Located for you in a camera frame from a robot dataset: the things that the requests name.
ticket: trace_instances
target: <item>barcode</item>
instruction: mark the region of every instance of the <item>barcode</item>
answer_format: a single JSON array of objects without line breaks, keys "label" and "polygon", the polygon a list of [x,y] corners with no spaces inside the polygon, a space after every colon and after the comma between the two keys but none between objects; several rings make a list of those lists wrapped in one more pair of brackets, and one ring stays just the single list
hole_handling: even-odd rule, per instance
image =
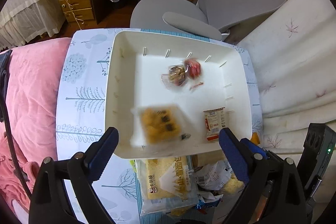
[{"label": "barcode", "polygon": [[197,177],[197,184],[205,185],[205,177],[204,176]]},{"label": "barcode", "polygon": [[158,204],[158,203],[162,203],[162,200],[160,199],[151,199],[152,204]]}]

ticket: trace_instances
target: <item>chair seat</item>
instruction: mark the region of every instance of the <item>chair seat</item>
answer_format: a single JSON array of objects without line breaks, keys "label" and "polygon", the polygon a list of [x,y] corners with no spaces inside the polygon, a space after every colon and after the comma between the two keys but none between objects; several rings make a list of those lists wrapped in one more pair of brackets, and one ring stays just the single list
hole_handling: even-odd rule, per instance
[{"label": "chair seat", "polygon": [[133,10],[130,27],[183,32],[163,21],[165,12],[179,13],[208,23],[205,14],[187,0],[141,0]]}]

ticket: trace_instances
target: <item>white tray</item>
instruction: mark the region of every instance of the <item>white tray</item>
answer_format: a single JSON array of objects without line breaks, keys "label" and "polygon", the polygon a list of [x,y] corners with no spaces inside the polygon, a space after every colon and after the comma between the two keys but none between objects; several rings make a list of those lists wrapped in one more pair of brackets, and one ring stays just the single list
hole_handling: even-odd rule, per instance
[{"label": "white tray", "polygon": [[[189,90],[190,85],[180,90],[168,90],[161,75],[168,72],[169,66],[180,64],[190,52],[191,57],[201,64],[204,85],[193,92]],[[185,113],[192,136],[173,149],[154,154],[149,148],[142,147],[145,143],[143,131],[131,110],[167,104],[177,104]],[[119,131],[119,144],[115,150],[118,157],[150,159],[219,150],[218,142],[206,140],[203,113],[219,107],[228,111],[228,126],[236,137],[250,139],[250,99],[243,64],[236,50],[167,34],[123,31],[115,36],[106,91],[105,129],[112,126]]]}]

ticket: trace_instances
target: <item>patterned tablecloth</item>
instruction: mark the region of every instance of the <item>patterned tablecloth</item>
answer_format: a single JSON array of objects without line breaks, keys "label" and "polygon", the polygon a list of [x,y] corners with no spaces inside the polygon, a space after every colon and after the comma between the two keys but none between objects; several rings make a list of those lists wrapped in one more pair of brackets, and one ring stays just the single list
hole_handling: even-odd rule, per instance
[{"label": "patterned tablecloth", "polygon": [[[92,29],[81,30],[74,34],[64,62],[58,91],[56,145],[59,160],[69,159],[76,152],[85,151],[92,142],[104,134],[110,54],[114,37],[124,30],[140,31],[140,29]],[[262,134],[263,120],[259,92],[247,50],[189,34],[148,29],[141,31],[201,39],[237,50],[244,64],[248,84],[253,132]],[[99,181],[94,182],[92,186],[117,224],[140,223],[137,205],[139,192],[134,171],[128,160],[113,155]],[[66,188],[78,220],[87,223],[70,181],[66,181]]]}]

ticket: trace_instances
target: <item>pink plush fabric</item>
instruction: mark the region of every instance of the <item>pink plush fabric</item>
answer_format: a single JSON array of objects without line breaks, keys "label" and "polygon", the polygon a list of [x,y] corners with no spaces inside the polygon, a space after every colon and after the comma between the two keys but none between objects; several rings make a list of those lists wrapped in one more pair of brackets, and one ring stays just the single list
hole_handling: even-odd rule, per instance
[{"label": "pink plush fabric", "polygon": [[[16,153],[21,167],[30,176],[31,187],[35,179],[31,167],[41,164],[56,153],[56,103],[59,81],[71,38],[51,39],[23,47],[13,48],[8,66],[9,82],[6,97],[9,120]],[[0,189],[9,205],[17,199],[29,208],[29,200],[19,180],[13,177],[13,166],[6,154],[4,123],[0,124]]]}]

